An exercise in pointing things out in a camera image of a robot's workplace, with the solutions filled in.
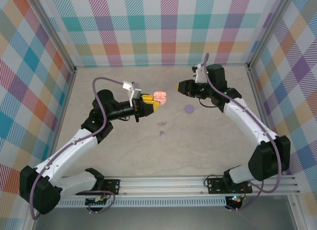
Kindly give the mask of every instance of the gray floor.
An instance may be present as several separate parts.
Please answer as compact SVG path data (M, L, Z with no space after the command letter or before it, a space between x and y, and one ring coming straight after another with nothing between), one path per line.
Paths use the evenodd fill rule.
M34 230L295 230L286 196L262 196L253 206L230 213L224 207L111 208L89 215L87 209L55 208Z
M250 109L258 115L251 86L243 66L225 67L229 87L236 88ZM67 175L94 167L108 176L207 175L222 174L228 168L246 163L253 150L247 138L230 118L218 109L207 109L198 99L176 91L178 82L192 79L189 66L142 66L80 68L57 147L61 147L80 128L92 108L92 81L104 76L141 84L143 93L166 91L167 102L136 123L113 121L113 131L70 168ZM125 101L121 86L98 81L97 90L110 89L116 100ZM186 104L195 106L192 114ZM167 125L158 126L161 121ZM160 131L165 134L159 137Z

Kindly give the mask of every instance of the colorful checkered backdrop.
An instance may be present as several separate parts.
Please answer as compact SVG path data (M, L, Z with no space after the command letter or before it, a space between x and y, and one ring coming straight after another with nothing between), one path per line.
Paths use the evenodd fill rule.
M0 230L25 217L19 172L47 157L70 77L27 0L0 0Z
M273 15L274 15L276 9L278 8L280 2L281 2L281 0L275 0L273 6L272 6L272 8L271 8L271 10L270 10L269 13L268 13L268 16L267 16L266 20L265 20L265 22L264 22L264 24L263 24L263 26L262 26L262 28L261 28L261 31L260 31L260 33L258 34L257 39L256 39L256 41L254 42L254 44L253 44L253 46L252 46L251 52L250 52L249 55L248 55L248 58L247 58L246 63L250 63L250 60L251 60L251 58L253 57L253 54L254 54L255 50L257 49L258 44L259 44L259 42L261 41L263 35L265 34L266 28L267 28L267 26L269 25L269 23L271 22L271 20L272 20L272 18L273 18Z
M85 66L197 64L206 52L210 62L245 63L255 33L264 32L262 14L278 5L269 11L268 1L41 0Z
M317 0L293 0L256 64L268 120L292 142L290 173L317 223Z

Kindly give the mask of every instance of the pink object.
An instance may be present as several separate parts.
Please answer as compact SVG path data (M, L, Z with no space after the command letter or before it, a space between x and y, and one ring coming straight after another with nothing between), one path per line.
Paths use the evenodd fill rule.
M166 92L164 91L156 91L154 92L154 100L159 101L160 105L163 105L166 103Z

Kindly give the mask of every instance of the metal edge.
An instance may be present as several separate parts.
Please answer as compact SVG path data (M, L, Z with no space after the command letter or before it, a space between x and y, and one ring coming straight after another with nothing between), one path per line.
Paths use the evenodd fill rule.
M86 197L65 198L60 200L56 208L85 208ZM111 199L105 204L96 207L105 207L113 202ZM225 206L224 196L160 196L160 197L122 197L116 195L112 207L206 207L206 206Z
M22 206L20 207L20 212L24 213L25 212L25 218L22 219L22 224L20 225L20 230L30 230L33 229L33 225L35 221L32 219L31 213L30 213L30 207L29 204L24 201Z
M46 2L50 12L52 13L56 23L58 24L64 39L66 40L67 44L69 45L69 48L72 50L73 56L77 62L77 65L84 65L82 60L81 60L80 55L78 54L78 51L77 51L75 45L73 43L73 40L71 39L69 32L67 31L66 26L65 26L56 6L54 4L54 1L53 0L44 0L44 1Z
M232 194L208 194L204 186L206 176L118 176L120 179L120 198L140 198L140 197L206 197L206 196L232 196ZM265 182L266 188L272 188L276 183L276 176L271 177ZM258 190L254 187L253 193L249 196L257 195ZM292 175L284 175L278 190L271 194L263 195L298 195L296 180Z
M267 127L269 127L271 129L271 127L269 126L269 123L268 123L268 118L267 118L267 115L266 115L265 108L263 106L263 101L262 101L262 99L260 97L260 90L258 88L258 85L257 85L257 82L255 80L255 77L253 76L252 72L250 71L250 69L248 68L247 65L245 65L245 68L246 68L246 72L247 72L247 75L248 75L248 78L249 78L249 82L250 82L250 85L251 85L253 96L254 96L254 99L255 99L257 107L258 107L258 111L259 111L259 114L260 114L260 119Z
M34 9L34 11L35 11L36 15L38 16L42 26L46 30L49 38L54 43L54 45L57 48L57 51L60 53L62 59L68 65L68 68L74 73L76 66L73 63L73 61L71 60L64 44L60 40L56 30L54 29L52 22L50 21L44 8L42 7L41 2L39 0L28 0L28 2L30 3L31 7Z
M304 214L302 212L302 208L300 206L299 196L288 195L288 202L290 205L291 213L293 214L295 225L299 230L310 230L312 228L308 228L307 223L304 218Z
M275 1L276 0L267 0L265 8L262 11L262 14L259 18L258 24L257 24L256 28L254 29L252 36L250 37L249 45L242 56L242 59L241 59L242 63L248 62L248 57L251 53L252 47L254 46L255 42L257 41L257 38L258 38L262 28L263 28L263 25L265 24L265 21L269 15L274 3L275 3Z
M58 125L57 125L54 141L53 141L53 144L52 144L52 147L51 147L51 150L50 150L50 153L49 153L48 156L51 156L55 152L55 149L56 149L56 146L57 146L57 143L58 143L58 139L59 139L59 135L60 135L60 132L61 132L61 128L63 126L64 118L65 118L65 115L66 115L66 111L67 111L68 103L69 103L69 100L70 100L71 92L72 92L73 87L74 87L76 75L77 75L77 73L75 71L75 73L72 74L71 81L69 83L69 88L68 88L68 91L67 91L65 102L63 104L63 109L61 111L60 119L59 119L59 122L58 122Z
M264 32L264 35L262 39L259 42L259 45L257 46L251 60L250 60L250 67L253 67L259 58L261 57L268 41L270 40L272 34L275 32L279 22L281 21L288 5L290 4L292 0L281 0L279 5L277 6L277 9L272 17L272 20L270 21L269 25L267 26L266 31Z

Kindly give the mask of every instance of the metal frame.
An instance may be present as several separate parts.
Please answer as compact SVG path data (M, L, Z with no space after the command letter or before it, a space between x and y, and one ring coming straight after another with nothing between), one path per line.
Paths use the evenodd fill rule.
M205 176L157 176L157 177L105 177L106 179L119 179L120 190L116 196L119 203L117 207L193 207L193 206L225 206L225 197L232 194L208 194L208 188L204 185ZM271 189L276 183L277 177L271 177L264 182L264 189ZM258 189L253 187L255 196ZM279 188L272 194L263 195L299 195L299 187L294 176L282 176ZM86 196L72 196L60 201L57 208L86 207ZM158 201L155 204L142 204L139 201Z
M66 65L68 66L68 68L70 70L72 70L73 73L75 73L76 66L73 63L73 61L71 60L64 44L62 43L56 30L54 29L52 22L50 21L45 10L43 9L41 2L39 0L28 0L28 2L30 3L33 10L35 11L41 24L45 28L50 39L53 41L54 45L56 46L56 49L60 53L60 55L63 58L63 60L65 61Z
M56 8L56 6L54 4L54 1L53 0L44 0L44 1L46 2L50 12L52 13L52 15L53 15L53 17L54 17L54 19L55 19L55 21L57 23L57 25L59 26L59 29L60 29L64 39L66 40L69 48L71 49L71 51L73 53L73 57L74 57L74 59L76 61L76 65L83 66L84 64L83 64L83 62L81 60L81 57L78 54L78 51L77 51L77 49L76 49L76 47L75 47L75 45L74 45L74 43L73 43L68 31L66 29L66 26L65 26L65 24L64 24L64 22L63 22L63 20L62 20L62 18L60 16L57 8Z
M268 41L270 40L272 34L275 32L279 22L282 19L283 14L285 13L288 5L290 4L292 0L281 0L279 3L269 25L267 26L267 29L260 40L251 60L250 60L250 68L252 70L252 67L257 63L257 61L260 59Z
M64 118L65 118L65 115L66 115L68 103L69 103L69 100L70 100L71 92L72 92L73 87L74 87L75 79L76 79L76 73L72 74L72 76L71 76L71 80L69 82L69 88L68 88L68 91L67 91L67 95L65 97L65 102L63 104L63 109L61 111L60 119L59 119L58 124L57 124L56 134L55 134L55 137L54 137L54 140L53 140L53 143L52 143L51 150L48 153L48 157L51 156L52 154L54 154L54 152L56 150L56 146L57 146L57 143L58 143L60 131L61 131L61 128L63 126L63 122L64 122Z
M297 228L300 230L313 229L313 228L308 228L307 223L305 221L304 214L302 212L301 205L300 205L300 202L301 202L300 196L288 195L288 202L290 204Z
M263 101L260 97L260 92L259 92L259 88L257 85L257 81L247 65L245 66L245 68L246 68L246 72L247 72L247 75L249 78L252 93L253 93L253 96L254 96L254 99L256 101L258 111L259 111L260 119L267 127L269 127L271 129L272 127L269 126L266 111L265 111L265 108L263 106Z

